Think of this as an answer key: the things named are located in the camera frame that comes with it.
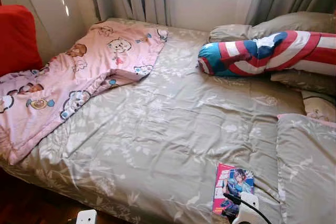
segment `pink blanket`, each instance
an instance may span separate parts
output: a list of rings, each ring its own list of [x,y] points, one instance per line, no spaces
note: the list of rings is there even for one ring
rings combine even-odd
[[[45,68],[0,77],[0,155],[16,164],[92,96],[148,75],[166,38],[165,30],[99,23]]]

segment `bed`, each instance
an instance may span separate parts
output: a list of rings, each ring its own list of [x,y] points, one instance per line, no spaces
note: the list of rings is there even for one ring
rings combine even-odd
[[[133,20],[110,19],[124,24]],[[207,33],[172,27],[151,74],[90,99],[19,164],[2,168],[131,223],[224,223],[211,214],[218,162],[252,170],[283,223],[277,115],[304,114],[299,92],[262,77],[201,73]]]

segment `folded blanket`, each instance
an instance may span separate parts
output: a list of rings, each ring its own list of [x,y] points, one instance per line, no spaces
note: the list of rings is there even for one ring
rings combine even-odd
[[[201,69],[217,76],[252,76],[297,69],[336,75],[336,35],[282,31],[254,40],[215,42],[198,55]]]
[[[148,75],[167,31],[93,25],[41,70],[0,77],[0,155],[15,164],[92,96]]]

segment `red cushion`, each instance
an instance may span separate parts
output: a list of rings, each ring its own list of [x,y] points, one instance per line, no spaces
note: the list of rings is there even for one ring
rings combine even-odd
[[[0,59],[0,76],[43,66],[36,46],[34,17],[24,6],[0,6]]]

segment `book cover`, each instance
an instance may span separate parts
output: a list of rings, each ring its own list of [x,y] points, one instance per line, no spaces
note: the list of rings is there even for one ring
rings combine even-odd
[[[245,191],[254,194],[253,173],[230,165],[219,164],[217,168],[213,212],[225,216],[232,222],[239,212],[239,206],[227,199],[223,193],[240,196]]]

